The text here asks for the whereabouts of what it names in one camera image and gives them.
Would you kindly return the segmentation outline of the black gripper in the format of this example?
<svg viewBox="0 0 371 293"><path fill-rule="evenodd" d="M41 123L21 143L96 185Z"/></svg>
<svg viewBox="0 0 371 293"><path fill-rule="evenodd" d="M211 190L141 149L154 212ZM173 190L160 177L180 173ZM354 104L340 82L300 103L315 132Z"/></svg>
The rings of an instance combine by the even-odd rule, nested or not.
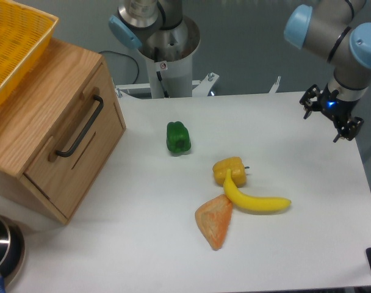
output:
<svg viewBox="0 0 371 293"><path fill-rule="evenodd" d="M322 111L322 114L334 123L337 130L337 135L333 139L334 143L339 139L352 141L364 124L362 118L352 116L352 111L359 100L344 100L346 93L351 95L350 90L347 92L344 88L331 90L329 85L326 85L321 94L318 86L314 84L304 92L299 101L305 111L304 119L307 119L313 112Z"/></svg>

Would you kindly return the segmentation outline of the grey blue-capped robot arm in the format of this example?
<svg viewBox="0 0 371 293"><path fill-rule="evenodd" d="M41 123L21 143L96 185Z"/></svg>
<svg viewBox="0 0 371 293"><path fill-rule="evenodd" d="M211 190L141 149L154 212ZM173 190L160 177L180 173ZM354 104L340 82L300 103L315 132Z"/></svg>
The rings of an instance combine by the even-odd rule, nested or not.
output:
<svg viewBox="0 0 371 293"><path fill-rule="evenodd" d="M364 120L351 113L371 83L371 23L350 27L365 1L320 1L298 6L288 19L284 38L334 67L323 90L312 85L300 99L308 118L320 112L333 122L335 141L353 140Z"/></svg>

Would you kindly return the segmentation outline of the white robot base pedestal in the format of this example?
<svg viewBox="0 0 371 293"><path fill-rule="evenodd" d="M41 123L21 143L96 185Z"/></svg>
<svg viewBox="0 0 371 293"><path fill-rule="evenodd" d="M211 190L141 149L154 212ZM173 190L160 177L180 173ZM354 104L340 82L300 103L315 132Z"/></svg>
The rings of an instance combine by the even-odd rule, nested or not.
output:
<svg viewBox="0 0 371 293"><path fill-rule="evenodd" d="M200 44L200 30L189 17L179 26L155 32L139 49L144 58L151 97L180 98L192 95L193 55Z"/></svg>

